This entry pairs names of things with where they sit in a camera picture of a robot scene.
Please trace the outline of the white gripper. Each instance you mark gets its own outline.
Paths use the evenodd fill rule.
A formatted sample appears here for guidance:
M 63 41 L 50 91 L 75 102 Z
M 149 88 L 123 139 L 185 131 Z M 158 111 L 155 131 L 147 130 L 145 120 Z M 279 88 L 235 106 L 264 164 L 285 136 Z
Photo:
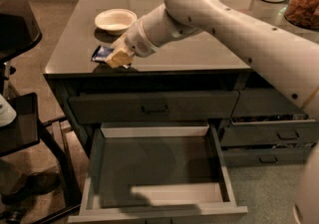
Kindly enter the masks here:
M 124 48 L 125 46 L 134 51 L 136 56 L 143 58 L 152 55 L 159 49 L 147 36 L 143 18 L 133 23 L 127 32 L 111 45 L 111 48 Z M 111 68 L 128 66 L 132 61 L 133 59 L 124 50 L 112 51 L 106 57 L 106 63 Z

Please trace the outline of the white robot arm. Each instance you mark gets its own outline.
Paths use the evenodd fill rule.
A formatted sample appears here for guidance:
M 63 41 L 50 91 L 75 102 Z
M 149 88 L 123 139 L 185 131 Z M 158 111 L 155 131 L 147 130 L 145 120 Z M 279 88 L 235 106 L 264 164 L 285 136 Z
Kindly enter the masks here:
M 109 66 L 128 65 L 201 30 L 227 47 L 284 97 L 319 119 L 319 45 L 219 0 L 163 0 L 112 44 Z

